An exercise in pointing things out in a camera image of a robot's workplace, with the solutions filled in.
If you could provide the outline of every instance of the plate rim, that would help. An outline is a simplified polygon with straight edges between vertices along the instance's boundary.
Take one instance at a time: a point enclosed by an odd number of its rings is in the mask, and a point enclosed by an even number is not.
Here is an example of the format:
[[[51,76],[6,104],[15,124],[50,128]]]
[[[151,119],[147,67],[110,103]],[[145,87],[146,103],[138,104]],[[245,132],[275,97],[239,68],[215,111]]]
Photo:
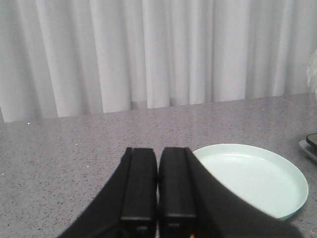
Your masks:
[[[280,160],[282,160],[283,162],[286,162],[289,166],[293,167],[295,169],[295,171],[298,173],[298,175],[303,179],[303,182],[305,183],[305,195],[303,196],[304,199],[299,203],[299,205],[296,206],[296,209],[293,209],[292,212],[289,212],[289,214],[287,215],[283,215],[283,216],[278,216],[276,217],[277,219],[280,219],[280,220],[286,220],[288,219],[289,217],[291,217],[295,212],[297,212],[299,209],[301,209],[301,207],[306,203],[307,199],[308,199],[308,196],[309,196],[309,186],[308,186],[308,182],[307,182],[307,179],[306,177],[304,176],[304,174],[302,173],[302,171],[296,166],[294,165],[292,162],[290,162],[288,159],[284,158],[283,156],[277,154],[277,153],[274,153],[270,150],[266,150],[266,149],[263,149],[261,147],[257,147],[257,146],[253,146],[253,145],[246,145],[246,144],[237,144],[237,143],[221,143],[221,144],[213,144],[213,145],[208,145],[208,146],[204,146],[204,147],[201,147],[195,151],[193,151],[193,154],[197,157],[197,153],[200,152],[200,151],[203,151],[203,150],[206,150],[206,149],[209,149],[211,147],[219,147],[219,146],[229,146],[229,147],[250,147],[252,149],[255,149],[255,150],[259,150],[259,151],[265,151],[266,153],[271,153],[271,154],[274,154],[275,156],[279,157]]]

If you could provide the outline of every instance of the black object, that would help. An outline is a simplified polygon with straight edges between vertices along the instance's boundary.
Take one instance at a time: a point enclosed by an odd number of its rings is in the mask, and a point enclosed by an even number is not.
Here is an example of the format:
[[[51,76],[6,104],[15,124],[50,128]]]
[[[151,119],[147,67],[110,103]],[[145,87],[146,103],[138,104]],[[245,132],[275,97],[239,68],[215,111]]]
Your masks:
[[[159,167],[161,238],[302,238],[214,178],[188,148],[165,148]],[[59,238],[153,238],[157,164],[152,149],[127,148],[107,184]]]
[[[215,179],[185,148],[197,211],[196,238],[301,238],[286,221],[249,205]]]
[[[106,185],[59,238],[153,238],[156,190],[153,150],[127,148]]]
[[[307,135],[306,142],[311,146],[317,148],[317,133]]]
[[[184,148],[165,148],[159,164],[160,238],[189,238],[196,209]]]

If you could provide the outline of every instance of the curtain fold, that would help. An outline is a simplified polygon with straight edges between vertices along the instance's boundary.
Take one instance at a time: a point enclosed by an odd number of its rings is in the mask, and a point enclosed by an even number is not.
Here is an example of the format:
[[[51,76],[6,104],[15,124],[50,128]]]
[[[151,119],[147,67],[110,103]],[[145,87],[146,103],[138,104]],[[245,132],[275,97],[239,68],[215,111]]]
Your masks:
[[[0,0],[5,122],[308,92],[317,1]]]

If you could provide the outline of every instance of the round plate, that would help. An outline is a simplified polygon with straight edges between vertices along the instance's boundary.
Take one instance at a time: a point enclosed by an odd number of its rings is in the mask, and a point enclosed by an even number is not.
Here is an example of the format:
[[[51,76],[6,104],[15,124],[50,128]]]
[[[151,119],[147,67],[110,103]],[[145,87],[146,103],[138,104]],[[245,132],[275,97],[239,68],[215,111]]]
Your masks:
[[[194,155],[225,187],[275,218],[289,218],[307,200],[308,184],[302,172],[271,151],[217,144],[198,149]]]

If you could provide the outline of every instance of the gray speckled surface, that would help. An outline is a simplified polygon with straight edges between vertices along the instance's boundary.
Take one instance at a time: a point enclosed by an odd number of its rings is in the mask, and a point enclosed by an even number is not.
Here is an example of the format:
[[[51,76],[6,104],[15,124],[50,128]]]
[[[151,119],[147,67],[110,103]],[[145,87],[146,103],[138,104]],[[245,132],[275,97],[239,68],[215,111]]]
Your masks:
[[[53,238],[111,176],[127,146],[192,150],[242,143],[294,163],[310,188],[290,222],[317,238],[317,164],[298,142],[317,132],[307,95],[0,124],[0,237]]]

